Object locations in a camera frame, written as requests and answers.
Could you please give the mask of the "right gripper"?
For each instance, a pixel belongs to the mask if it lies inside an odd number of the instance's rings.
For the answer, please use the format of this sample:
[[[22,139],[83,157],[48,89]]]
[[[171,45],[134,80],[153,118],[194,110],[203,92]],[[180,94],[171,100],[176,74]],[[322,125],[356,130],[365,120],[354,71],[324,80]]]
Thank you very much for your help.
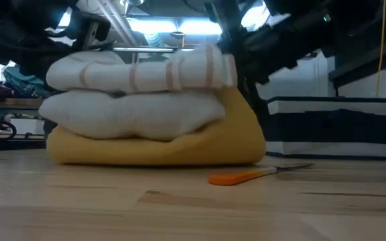
[[[255,83],[265,84],[282,68],[295,68],[305,55],[328,45],[334,31],[329,1],[265,0],[265,4],[276,4],[290,16],[275,25],[264,24],[247,31],[241,25],[243,15],[237,0],[213,0],[209,11],[222,29],[218,47],[233,56],[239,90],[253,109],[264,136],[270,114]]]

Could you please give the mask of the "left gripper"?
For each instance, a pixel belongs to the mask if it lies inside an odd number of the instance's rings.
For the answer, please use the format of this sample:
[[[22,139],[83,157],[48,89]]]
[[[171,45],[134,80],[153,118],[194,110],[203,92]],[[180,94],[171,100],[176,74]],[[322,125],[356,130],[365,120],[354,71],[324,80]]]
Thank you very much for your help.
[[[11,0],[13,21],[16,24],[15,49],[11,60],[25,66],[44,82],[44,88],[56,91],[46,79],[50,66],[56,60],[79,50],[79,0]],[[63,15],[71,10],[75,19],[62,31],[57,29]]]

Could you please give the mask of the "orange towel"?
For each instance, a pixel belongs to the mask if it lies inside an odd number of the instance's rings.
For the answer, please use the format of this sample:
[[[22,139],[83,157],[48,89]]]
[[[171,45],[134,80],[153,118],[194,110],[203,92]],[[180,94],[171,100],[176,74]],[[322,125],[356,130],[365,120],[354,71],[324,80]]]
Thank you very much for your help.
[[[89,139],[56,127],[46,141],[60,164],[81,165],[238,165],[265,156],[265,138],[255,113],[235,87],[216,92],[226,116],[173,141]]]

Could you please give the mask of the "blue fabric bin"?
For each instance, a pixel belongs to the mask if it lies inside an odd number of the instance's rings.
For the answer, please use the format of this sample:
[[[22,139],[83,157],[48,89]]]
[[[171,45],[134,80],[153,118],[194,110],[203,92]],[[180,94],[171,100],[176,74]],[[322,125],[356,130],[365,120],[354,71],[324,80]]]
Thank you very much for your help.
[[[267,154],[386,157],[386,98],[279,96],[261,115]]]

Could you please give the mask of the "white waffle-weave towel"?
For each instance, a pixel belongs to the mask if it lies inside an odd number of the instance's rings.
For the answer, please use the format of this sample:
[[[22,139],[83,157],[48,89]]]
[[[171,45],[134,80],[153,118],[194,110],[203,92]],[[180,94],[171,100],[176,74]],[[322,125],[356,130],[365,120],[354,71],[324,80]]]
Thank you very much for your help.
[[[225,116],[209,92],[114,95],[71,90],[43,101],[39,114],[92,139],[142,137],[170,141]]]

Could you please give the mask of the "white red-checked towel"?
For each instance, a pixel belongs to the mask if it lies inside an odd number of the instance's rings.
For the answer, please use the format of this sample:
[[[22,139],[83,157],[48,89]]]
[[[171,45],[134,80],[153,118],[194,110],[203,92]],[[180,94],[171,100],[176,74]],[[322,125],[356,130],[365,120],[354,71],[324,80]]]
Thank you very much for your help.
[[[56,89],[103,92],[160,92],[219,89],[237,85],[235,59],[206,44],[178,51],[164,62],[126,64],[115,52],[84,51],[53,63],[47,84]]]

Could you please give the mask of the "teal cloth pile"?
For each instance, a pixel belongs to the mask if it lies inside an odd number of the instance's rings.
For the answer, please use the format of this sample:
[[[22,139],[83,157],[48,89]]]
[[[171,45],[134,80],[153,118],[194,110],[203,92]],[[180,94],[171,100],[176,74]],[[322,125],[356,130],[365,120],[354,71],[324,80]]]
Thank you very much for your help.
[[[50,93],[44,89],[44,82],[35,76],[24,76],[18,66],[6,67],[3,71],[3,85],[12,89],[15,98],[47,98]]]

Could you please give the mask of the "wooden-top rolling workbench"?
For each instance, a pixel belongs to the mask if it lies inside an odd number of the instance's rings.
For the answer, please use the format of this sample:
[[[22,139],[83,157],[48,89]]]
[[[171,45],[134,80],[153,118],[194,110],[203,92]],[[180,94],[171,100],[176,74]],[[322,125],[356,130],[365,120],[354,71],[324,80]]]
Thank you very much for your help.
[[[38,110],[43,101],[35,98],[7,98],[0,101],[0,109]]]

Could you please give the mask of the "long linear ceiling light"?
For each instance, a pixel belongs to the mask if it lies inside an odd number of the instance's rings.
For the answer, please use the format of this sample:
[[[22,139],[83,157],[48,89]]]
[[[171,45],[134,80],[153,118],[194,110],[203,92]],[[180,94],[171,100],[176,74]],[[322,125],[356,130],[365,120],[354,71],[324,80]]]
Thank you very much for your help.
[[[112,50],[114,52],[173,54],[178,51],[189,52],[192,51],[193,48],[113,47]]]

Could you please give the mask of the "black aluminium rig frame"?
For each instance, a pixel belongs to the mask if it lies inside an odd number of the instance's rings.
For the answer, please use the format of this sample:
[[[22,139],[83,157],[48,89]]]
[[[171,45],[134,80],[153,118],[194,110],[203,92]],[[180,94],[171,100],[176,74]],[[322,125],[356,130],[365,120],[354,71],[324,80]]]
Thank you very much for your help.
[[[0,151],[22,150],[22,149],[44,149],[45,139],[11,139],[8,141],[0,140]]]

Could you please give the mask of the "silver ceiling air duct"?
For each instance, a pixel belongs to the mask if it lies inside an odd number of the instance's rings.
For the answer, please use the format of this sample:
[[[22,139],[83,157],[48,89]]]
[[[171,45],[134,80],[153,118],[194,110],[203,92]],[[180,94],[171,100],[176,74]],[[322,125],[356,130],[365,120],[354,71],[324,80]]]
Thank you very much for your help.
[[[139,46],[125,18],[125,8],[120,6],[119,0],[79,0],[77,6],[81,10],[102,15],[110,21],[109,40],[126,46]]]

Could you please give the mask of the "orange-handled knife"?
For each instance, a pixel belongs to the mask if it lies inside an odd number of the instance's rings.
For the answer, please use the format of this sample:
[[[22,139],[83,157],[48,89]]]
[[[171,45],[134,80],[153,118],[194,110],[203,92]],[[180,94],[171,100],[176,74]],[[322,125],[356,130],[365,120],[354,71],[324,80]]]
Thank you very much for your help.
[[[283,171],[293,171],[313,166],[313,163],[292,165],[287,167],[260,167],[250,171],[236,171],[230,173],[220,173],[208,176],[208,183],[212,185],[230,186],[237,185],[252,179],[273,175]]]

